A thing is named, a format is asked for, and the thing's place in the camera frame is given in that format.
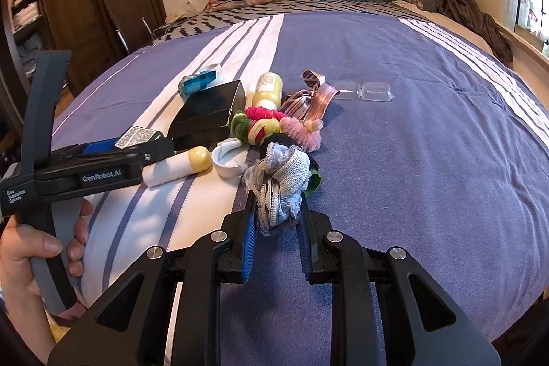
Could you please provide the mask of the person's left hand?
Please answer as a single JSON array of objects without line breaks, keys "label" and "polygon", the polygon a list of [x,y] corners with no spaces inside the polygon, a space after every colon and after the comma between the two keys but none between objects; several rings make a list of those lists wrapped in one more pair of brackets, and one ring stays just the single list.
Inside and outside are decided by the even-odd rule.
[{"label": "person's left hand", "polygon": [[[75,278],[81,277],[85,271],[83,260],[89,239],[89,223],[85,218],[92,213],[92,203],[83,199],[73,229],[73,240],[66,245],[67,271]],[[1,236],[1,286],[8,316],[27,347],[43,364],[47,363],[56,341],[29,259],[55,257],[63,247],[53,236],[19,225],[13,217]]]}]

